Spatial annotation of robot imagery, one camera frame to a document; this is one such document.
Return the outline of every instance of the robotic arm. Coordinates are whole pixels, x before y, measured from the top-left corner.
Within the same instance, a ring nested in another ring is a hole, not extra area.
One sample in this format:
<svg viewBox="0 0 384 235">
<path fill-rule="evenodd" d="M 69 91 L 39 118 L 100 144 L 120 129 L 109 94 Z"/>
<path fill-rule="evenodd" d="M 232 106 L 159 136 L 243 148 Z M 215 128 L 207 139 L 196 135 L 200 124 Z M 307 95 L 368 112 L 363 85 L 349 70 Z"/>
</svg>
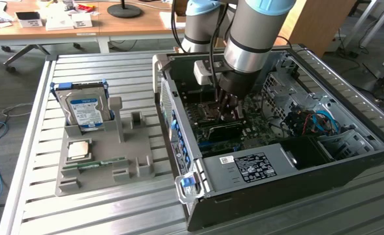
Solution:
<svg viewBox="0 0 384 235">
<path fill-rule="evenodd" d="M 221 115 L 223 112 L 235 112 L 236 118 L 241 116 L 240 103 L 252 90 L 293 4 L 295 0 L 239 0 L 236 7 L 229 6 L 227 9 L 220 35 L 228 30 L 232 21 L 223 61 L 229 69 L 219 79 L 213 78 L 219 81 L 216 89 Z M 183 40 L 188 52 L 209 50 L 209 39 L 221 15 L 220 8 L 221 4 L 216 1 L 189 0 Z M 207 68 L 200 61 L 195 67 Z"/>
</svg>

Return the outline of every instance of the aluminum extrusion table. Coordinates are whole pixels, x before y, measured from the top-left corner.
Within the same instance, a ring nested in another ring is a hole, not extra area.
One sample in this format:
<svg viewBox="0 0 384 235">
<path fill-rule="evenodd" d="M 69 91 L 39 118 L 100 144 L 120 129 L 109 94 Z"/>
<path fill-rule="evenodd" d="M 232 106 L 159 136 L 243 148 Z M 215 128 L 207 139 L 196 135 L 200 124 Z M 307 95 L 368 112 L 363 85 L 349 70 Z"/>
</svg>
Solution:
<svg viewBox="0 0 384 235">
<path fill-rule="evenodd" d="M 169 51 L 59 56 L 47 61 L 17 161 L 0 235 L 4 234 L 191 234 L 155 109 L 152 56 Z M 384 130 L 384 114 L 328 66 L 303 51 L 303 58 Z M 111 96 L 123 98 L 121 115 L 147 117 L 156 166 L 152 180 L 56 197 L 64 115 L 49 83 L 107 79 Z M 315 90 L 317 84 L 305 82 Z M 193 234 L 384 234 L 384 163 L 344 187 L 232 220 Z"/>
</svg>

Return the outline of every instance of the black lamp base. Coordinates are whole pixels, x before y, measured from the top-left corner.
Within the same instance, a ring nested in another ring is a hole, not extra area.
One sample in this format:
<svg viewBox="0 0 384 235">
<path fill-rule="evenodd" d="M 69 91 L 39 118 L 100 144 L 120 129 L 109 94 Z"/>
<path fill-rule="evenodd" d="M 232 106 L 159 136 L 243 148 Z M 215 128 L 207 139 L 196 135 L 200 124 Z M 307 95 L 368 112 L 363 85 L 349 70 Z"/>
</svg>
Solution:
<svg viewBox="0 0 384 235">
<path fill-rule="evenodd" d="M 108 13 L 117 18 L 133 18 L 141 15 L 143 10 L 133 5 L 125 5 L 123 8 L 121 4 L 116 4 L 108 7 Z"/>
</svg>

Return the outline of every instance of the white cable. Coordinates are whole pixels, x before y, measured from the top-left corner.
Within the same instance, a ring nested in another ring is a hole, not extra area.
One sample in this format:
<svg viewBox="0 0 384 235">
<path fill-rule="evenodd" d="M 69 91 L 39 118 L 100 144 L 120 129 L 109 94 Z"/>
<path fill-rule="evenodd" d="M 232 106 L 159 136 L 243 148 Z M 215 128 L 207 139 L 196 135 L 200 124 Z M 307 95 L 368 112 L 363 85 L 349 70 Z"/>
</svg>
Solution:
<svg viewBox="0 0 384 235">
<path fill-rule="evenodd" d="M 23 113 L 23 114 L 15 114 L 15 115 L 8 115 L 7 112 L 11 112 L 15 108 L 19 108 L 19 107 L 23 107 L 23 106 L 27 106 L 27 105 L 33 105 L 33 103 L 21 103 L 21 104 L 13 105 L 11 107 L 7 107 L 7 108 L 4 108 L 1 110 L 0 115 L 4 115 L 5 117 L 7 116 L 9 116 L 9 117 L 25 116 L 25 115 L 31 114 L 31 112 L 27 112 L 27 113 Z"/>
<path fill-rule="evenodd" d="M 96 1 L 121 2 L 119 0 L 96 0 Z M 80 3 L 89 2 L 89 3 L 92 3 L 92 1 L 76 1 L 76 2 L 80 2 Z M 135 1 L 125 1 L 125 2 L 127 3 L 132 3 L 132 4 L 137 4 L 137 5 L 141 5 L 141 6 L 148 6 L 151 8 L 155 8 L 155 9 L 159 9 L 159 10 L 164 10 L 164 11 L 172 10 L 172 8 L 161 8 L 161 7 L 156 7 L 156 6 L 152 6 L 152 5 L 140 3 L 140 2 L 135 2 Z"/>
</svg>

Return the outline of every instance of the motherboard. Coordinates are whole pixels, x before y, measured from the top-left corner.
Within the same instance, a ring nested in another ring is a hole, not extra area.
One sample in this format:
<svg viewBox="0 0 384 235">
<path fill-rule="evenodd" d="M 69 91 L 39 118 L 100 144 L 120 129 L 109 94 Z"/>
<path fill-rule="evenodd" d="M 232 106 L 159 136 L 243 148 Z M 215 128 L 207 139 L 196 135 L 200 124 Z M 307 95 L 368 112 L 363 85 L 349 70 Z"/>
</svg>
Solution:
<svg viewBox="0 0 384 235">
<path fill-rule="evenodd" d="M 185 103 L 185 111 L 203 157 L 268 145 L 275 140 L 269 122 L 261 113 L 261 95 L 251 94 L 243 103 L 244 118 L 219 119 L 215 101 Z"/>
</svg>

